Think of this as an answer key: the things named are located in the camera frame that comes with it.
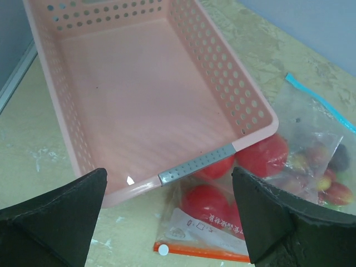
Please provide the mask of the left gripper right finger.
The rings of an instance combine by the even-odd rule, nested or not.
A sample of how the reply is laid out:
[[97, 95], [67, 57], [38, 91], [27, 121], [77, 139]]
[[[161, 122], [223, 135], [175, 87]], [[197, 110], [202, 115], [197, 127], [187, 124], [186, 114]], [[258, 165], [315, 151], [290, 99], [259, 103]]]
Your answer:
[[355, 216], [313, 204], [241, 167], [232, 173], [255, 266], [355, 266]]

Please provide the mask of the orange zip bag with apples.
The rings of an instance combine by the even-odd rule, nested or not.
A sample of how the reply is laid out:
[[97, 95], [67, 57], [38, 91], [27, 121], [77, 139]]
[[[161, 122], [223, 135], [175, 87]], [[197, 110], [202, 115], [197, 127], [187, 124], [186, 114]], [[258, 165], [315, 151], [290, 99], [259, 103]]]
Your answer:
[[275, 133], [231, 154], [175, 184], [153, 250], [201, 258], [250, 261], [231, 174], [235, 166], [266, 178], [280, 173], [286, 163], [287, 140]]

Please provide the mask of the pink perforated plastic basket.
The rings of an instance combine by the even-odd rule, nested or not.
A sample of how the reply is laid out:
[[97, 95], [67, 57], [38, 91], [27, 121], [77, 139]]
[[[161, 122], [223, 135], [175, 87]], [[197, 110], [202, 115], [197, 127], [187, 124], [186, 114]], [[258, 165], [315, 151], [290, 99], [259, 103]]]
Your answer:
[[199, 1], [24, 1], [76, 176], [103, 207], [276, 133], [277, 115]]

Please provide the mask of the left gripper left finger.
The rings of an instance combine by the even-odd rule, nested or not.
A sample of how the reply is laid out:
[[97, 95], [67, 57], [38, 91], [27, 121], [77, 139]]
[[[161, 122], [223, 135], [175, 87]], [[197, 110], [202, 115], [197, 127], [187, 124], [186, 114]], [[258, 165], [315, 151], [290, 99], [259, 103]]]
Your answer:
[[99, 168], [1, 209], [1, 266], [84, 266], [106, 186]]

